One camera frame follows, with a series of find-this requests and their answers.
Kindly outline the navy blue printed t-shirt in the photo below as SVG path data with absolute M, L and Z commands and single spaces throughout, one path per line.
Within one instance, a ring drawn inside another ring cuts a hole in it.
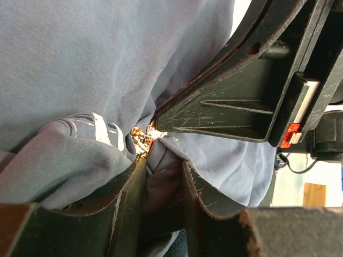
M 227 44 L 234 12 L 234 1 L 1 1 L 1 205 L 64 210 L 128 169 L 132 128 Z M 274 156 L 267 142 L 168 132 L 144 158 L 141 217 L 179 216 L 185 161 L 257 207 Z M 185 230 L 148 225 L 135 256 L 188 256 Z

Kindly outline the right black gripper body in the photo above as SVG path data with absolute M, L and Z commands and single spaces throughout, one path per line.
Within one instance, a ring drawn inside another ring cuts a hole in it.
M 287 87 L 269 142 L 280 150 L 309 153 L 317 161 L 342 160 L 342 111 L 326 112 L 342 87 L 342 8 L 315 7 L 319 16 L 304 36 L 309 43 Z

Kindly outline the small gold brooch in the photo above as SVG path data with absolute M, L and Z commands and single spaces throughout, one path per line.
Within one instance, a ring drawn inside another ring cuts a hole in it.
M 146 128 L 142 130 L 139 127 L 133 127 L 131 138 L 135 145 L 136 161 L 147 158 L 154 141 L 167 136 L 167 132 L 161 132 L 156 129 L 156 122 L 153 120 Z

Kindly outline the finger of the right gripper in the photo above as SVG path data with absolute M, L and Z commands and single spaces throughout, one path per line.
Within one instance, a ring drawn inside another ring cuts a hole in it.
M 235 51 L 255 48 L 261 52 L 268 48 L 289 48 L 289 55 L 273 65 L 266 93 L 263 94 L 269 104 L 280 110 L 287 87 L 299 68 L 298 56 L 308 45 L 308 39 L 304 36 L 310 31 L 312 18 L 316 14 L 313 9 L 321 5 L 321 1 L 252 1 L 227 44 L 189 83 L 212 71 L 219 61 Z
M 158 109 L 157 129 L 266 142 L 276 110 L 263 94 L 273 65 L 289 53 L 289 48 L 233 52 Z

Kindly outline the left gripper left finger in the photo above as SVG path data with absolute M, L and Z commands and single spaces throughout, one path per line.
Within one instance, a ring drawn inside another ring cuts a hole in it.
M 1 205 L 1 256 L 135 256 L 146 161 L 64 210 Z

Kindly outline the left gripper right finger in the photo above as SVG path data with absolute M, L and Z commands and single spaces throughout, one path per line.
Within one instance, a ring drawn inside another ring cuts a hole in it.
M 342 256 L 342 208 L 247 208 L 183 163 L 189 256 Z

